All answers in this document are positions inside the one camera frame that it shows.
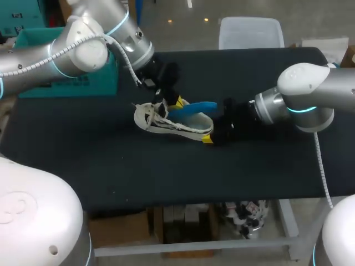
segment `cardboard box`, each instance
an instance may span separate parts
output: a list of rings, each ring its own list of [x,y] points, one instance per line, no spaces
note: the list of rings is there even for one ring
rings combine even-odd
[[[168,240],[167,233],[172,229],[171,223],[164,224],[163,222],[163,208],[154,208],[154,233],[158,238],[160,243],[170,244],[170,243],[184,243],[184,242],[171,242]],[[184,234],[191,233],[191,240],[195,242],[203,241],[216,241],[219,236],[219,225],[215,207],[210,204],[207,213],[200,213],[200,222],[194,223],[192,225],[187,225],[187,229],[183,229]],[[214,256],[214,250],[193,250],[193,251],[182,251],[182,252],[166,252],[162,255],[165,258],[209,258]]]
[[[135,0],[121,0],[121,3],[129,10],[130,16],[137,21],[136,1]],[[72,13],[72,8],[67,3],[67,0],[59,0],[59,5],[62,10],[63,19],[67,22]]]
[[[150,240],[147,211],[89,221],[94,248],[114,247],[137,241]]]
[[[355,68],[355,45],[349,45],[340,64],[341,68]]]

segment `blue led ring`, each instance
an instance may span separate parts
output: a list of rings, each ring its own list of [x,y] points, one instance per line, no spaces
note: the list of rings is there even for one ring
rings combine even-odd
[[[0,99],[4,95],[4,82],[2,81],[2,78],[0,78]]]
[[[114,27],[112,30],[110,30],[107,35],[111,35],[112,33],[114,33],[119,27],[122,26],[122,24],[128,19],[129,16],[129,11],[127,11],[126,15],[124,16],[124,18],[122,19],[122,21],[116,26]]]
[[[300,113],[300,112],[309,112],[309,111],[314,110],[315,108],[317,108],[317,107],[314,106],[314,107],[310,107],[310,108],[304,109],[304,110],[294,110],[294,109],[291,109],[291,108],[288,108],[288,109],[289,109],[289,111],[291,111],[291,112],[298,112],[298,113]]]
[[[50,44],[50,47],[49,47],[49,56],[50,56],[50,57],[52,56],[52,45],[53,45],[54,42],[55,42],[55,39],[54,39],[54,41],[52,41],[52,43]],[[54,60],[52,61],[52,63],[53,63],[53,65],[54,65],[55,69],[56,69],[59,73],[61,73],[63,76],[65,76],[65,77],[67,77],[67,78],[69,78],[69,79],[74,79],[74,78],[75,78],[74,76],[68,76],[68,75],[65,75],[63,72],[61,72],[61,71],[59,70],[59,68],[56,66]]]

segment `black mat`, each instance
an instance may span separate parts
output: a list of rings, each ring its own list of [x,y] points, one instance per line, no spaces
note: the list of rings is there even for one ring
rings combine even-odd
[[[184,98],[243,102],[276,85],[288,66],[326,63],[313,48],[160,53],[181,67]],[[150,101],[121,71],[117,97],[19,99],[0,151],[56,174],[77,192],[85,210],[153,204],[321,197],[312,135],[291,126],[276,141],[207,147],[177,136],[154,135],[133,121],[131,103]],[[319,134],[329,191],[355,193],[355,116],[336,112]]]

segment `table leg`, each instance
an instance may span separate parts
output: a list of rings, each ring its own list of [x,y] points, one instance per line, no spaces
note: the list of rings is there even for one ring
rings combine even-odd
[[[343,198],[332,198],[333,205],[335,206]],[[327,200],[321,198],[312,215],[312,222],[299,225],[300,234],[294,244],[289,245],[288,249],[291,260],[308,259],[311,257],[313,247],[330,210]]]

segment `teal bin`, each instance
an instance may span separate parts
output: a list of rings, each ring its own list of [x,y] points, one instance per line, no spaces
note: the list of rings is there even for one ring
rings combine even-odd
[[[23,29],[17,37],[15,47],[23,48],[48,43],[57,38],[63,28]],[[21,93],[20,98],[48,98],[72,96],[115,95],[118,85],[118,64],[110,53],[107,63],[100,70],[63,81],[43,84]]]

